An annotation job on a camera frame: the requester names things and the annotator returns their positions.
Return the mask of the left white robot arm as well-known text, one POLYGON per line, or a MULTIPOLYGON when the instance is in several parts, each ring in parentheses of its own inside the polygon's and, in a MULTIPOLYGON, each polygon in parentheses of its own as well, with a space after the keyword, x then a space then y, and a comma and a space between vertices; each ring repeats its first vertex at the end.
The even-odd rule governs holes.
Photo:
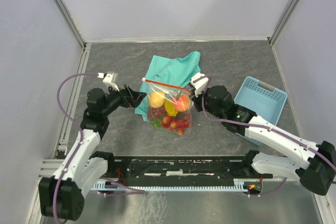
POLYGON ((94 151, 107 131, 108 116, 119 107, 137 108, 145 97, 146 93, 133 91, 128 85, 120 90, 109 87, 107 93, 100 88, 87 93, 87 108, 74 145, 56 171, 39 182, 43 216, 52 217, 55 223, 79 219, 97 180, 116 171, 112 154, 94 151))

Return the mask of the clear zip top bag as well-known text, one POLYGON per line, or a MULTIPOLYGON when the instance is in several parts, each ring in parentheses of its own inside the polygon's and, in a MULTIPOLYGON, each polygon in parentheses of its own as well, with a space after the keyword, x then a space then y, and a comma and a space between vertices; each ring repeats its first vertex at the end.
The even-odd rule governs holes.
POLYGON ((185 135, 192 126, 190 90, 147 78, 142 81, 146 92, 145 121, 156 129, 185 135))

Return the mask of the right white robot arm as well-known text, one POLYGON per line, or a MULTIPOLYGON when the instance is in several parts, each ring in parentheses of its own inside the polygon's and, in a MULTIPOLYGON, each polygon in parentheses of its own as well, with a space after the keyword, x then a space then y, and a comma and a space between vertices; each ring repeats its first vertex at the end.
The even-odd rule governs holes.
POLYGON ((272 174, 299 181, 307 190, 324 196, 334 184, 335 147, 323 141, 318 144, 286 132, 256 112, 236 104, 224 86, 208 87, 208 82, 191 81, 191 99, 198 112, 212 115, 211 120, 235 134, 257 140, 281 156, 253 152, 242 162, 246 177, 272 174))

